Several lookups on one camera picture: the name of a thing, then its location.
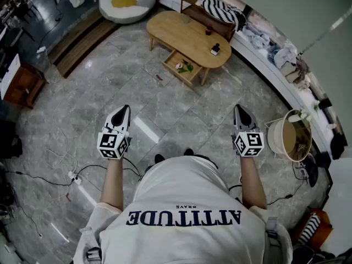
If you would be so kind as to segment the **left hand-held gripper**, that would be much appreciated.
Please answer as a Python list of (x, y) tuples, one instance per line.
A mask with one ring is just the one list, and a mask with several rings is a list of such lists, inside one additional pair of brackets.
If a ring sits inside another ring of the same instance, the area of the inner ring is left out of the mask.
[(107, 117), (97, 141), (97, 149), (103, 158), (120, 160), (128, 151), (131, 140), (128, 132), (130, 116), (130, 106), (125, 104)]

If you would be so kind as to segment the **wooden drawer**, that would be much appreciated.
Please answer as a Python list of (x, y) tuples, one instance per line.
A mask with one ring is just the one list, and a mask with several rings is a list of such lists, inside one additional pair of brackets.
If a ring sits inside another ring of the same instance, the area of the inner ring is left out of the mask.
[[(181, 63), (182, 59), (190, 62), (194, 70), (190, 73), (189, 71), (186, 71), (184, 73), (178, 73), (178, 71), (175, 69), (175, 65), (177, 63)], [(163, 65), (165, 66), (166, 69), (168, 69), (174, 76), (176, 76), (179, 80), (181, 80), (184, 84), (188, 85), (189, 87), (193, 87), (194, 81), (199, 75), (199, 72), (203, 68), (202, 66), (199, 66), (195, 62), (193, 62), (191, 59), (187, 58), (180, 52), (173, 50), (171, 54), (166, 58), (166, 60), (163, 62)]]

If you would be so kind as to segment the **person's left forearm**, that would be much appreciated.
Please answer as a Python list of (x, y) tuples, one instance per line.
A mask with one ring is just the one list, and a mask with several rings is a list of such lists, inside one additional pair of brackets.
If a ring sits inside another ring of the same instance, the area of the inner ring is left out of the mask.
[(112, 159), (108, 162), (100, 202), (123, 210), (123, 161)]

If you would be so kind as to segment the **person's right forearm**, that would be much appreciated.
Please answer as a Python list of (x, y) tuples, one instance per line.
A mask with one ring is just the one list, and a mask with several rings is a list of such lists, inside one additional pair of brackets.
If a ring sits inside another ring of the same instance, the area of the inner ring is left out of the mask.
[(265, 192), (252, 157), (240, 157), (242, 202), (246, 208), (257, 206), (267, 209)]

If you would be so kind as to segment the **wooden coffee table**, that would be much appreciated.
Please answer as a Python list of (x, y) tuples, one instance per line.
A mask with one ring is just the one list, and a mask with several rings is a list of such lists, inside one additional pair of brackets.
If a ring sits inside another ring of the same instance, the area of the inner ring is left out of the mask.
[[(208, 72), (223, 66), (232, 53), (230, 44), (221, 35), (215, 32), (206, 35), (206, 27), (193, 19), (184, 24), (182, 14), (175, 11), (158, 13), (147, 22), (146, 30), (150, 37), (150, 49), (156, 41), (171, 52), (176, 50), (202, 66), (205, 72), (201, 85), (204, 85)], [(220, 51), (214, 56), (211, 49), (216, 43), (220, 45)]]

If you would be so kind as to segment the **white round side table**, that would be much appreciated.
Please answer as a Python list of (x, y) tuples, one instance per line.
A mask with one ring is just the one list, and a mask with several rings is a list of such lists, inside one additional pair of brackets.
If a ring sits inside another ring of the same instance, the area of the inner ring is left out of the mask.
[(292, 109), (285, 116), (268, 122), (267, 141), (275, 155), (285, 157), (292, 162), (301, 162), (309, 153), (312, 145), (312, 130), (310, 122), (300, 120), (289, 122)]

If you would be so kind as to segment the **white vase with flowers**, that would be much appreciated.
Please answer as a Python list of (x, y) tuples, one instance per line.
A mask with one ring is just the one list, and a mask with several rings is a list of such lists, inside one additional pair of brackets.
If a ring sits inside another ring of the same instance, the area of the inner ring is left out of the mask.
[(300, 120), (306, 120), (308, 122), (311, 122), (312, 115), (305, 109), (300, 109), (300, 110), (294, 110), (292, 111), (292, 115), (288, 117), (288, 121), (293, 123), (293, 122), (298, 122)]

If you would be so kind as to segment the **pile of pale clothes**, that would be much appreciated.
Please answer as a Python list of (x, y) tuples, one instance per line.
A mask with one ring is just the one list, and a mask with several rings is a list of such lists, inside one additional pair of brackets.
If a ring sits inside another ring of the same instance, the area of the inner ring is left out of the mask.
[(296, 47), (290, 41), (280, 45), (272, 40), (267, 32), (250, 22), (243, 27), (242, 33), (248, 37), (253, 47), (267, 52), (267, 59), (280, 71), (287, 82), (300, 91), (310, 88), (310, 68), (298, 55)]

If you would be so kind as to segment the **black slipper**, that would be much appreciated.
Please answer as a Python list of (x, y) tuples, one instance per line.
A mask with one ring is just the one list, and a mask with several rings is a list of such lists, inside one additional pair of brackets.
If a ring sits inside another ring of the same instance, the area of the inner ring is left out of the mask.
[(318, 167), (314, 156), (311, 153), (308, 153), (307, 156), (299, 162), (299, 167), (303, 170), (304, 178), (313, 188), (318, 180)]

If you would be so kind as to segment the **person's white shirt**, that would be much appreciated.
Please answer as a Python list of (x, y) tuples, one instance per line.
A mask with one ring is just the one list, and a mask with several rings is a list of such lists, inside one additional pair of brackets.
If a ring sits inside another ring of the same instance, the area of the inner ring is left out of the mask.
[(119, 210), (99, 202), (73, 264), (291, 264), (290, 236), (267, 209), (231, 197), (201, 156), (155, 164)]

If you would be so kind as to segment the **brown wooden cabinet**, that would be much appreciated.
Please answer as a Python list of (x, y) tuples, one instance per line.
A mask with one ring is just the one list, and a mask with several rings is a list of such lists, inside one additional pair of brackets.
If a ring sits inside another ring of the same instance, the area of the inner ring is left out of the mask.
[(47, 84), (42, 71), (16, 54), (0, 82), (1, 99), (22, 107), (33, 109), (34, 102)]

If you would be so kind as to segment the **white yellow bean bag chair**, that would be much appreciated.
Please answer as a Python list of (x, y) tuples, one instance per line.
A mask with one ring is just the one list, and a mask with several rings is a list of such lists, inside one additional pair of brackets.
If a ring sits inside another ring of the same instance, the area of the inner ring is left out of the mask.
[(156, 0), (99, 0), (99, 10), (109, 21), (131, 24), (145, 17), (155, 3)]

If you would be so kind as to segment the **wooden shelf rack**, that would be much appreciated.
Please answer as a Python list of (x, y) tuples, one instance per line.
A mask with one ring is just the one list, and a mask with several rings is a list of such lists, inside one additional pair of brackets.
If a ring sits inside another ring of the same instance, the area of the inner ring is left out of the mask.
[(224, 23), (209, 15), (204, 9), (196, 5), (198, 0), (181, 0), (180, 12), (188, 15), (204, 26), (212, 25), (213, 30), (224, 37), (228, 42), (234, 35), (234, 25)]

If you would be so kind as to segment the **black white striped blanket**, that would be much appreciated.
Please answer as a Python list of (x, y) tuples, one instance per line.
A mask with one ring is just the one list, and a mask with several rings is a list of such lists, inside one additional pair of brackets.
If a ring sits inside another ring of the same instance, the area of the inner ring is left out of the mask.
[(241, 31), (247, 25), (247, 19), (243, 12), (231, 4), (222, 0), (198, 0), (197, 5), (209, 15), (228, 24), (233, 24), (235, 31)]

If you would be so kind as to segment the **orange box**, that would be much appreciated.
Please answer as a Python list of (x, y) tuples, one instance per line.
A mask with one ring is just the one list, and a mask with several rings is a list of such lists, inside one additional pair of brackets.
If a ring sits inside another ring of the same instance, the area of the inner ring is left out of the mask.
[(325, 211), (319, 210), (317, 208), (309, 208), (309, 211), (303, 216), (301, 221), (298, 223), (298, 225), (295, 227), (295, 229), (290, 233), (291, 236), (291, 242), (293, 244), (299, 244), (297, 242), (301, 232), (303, 231), (303, 228), (305, 224), (307, 223), (310, 215), (316, 212), (316, 214), (320, 217), (321, 219), (321, 224), (319, 225), (316, 233), (313, 235), (313, 237), (309, 240), (306, 246), (309, 248), (313, 249), (314, 251), (317, 251), (320, 249), (322, 244), (326, 241), (328, 236), (333, 230), (333, 227), (330, 223), (330, 220), (328, 218), (328, 215)]

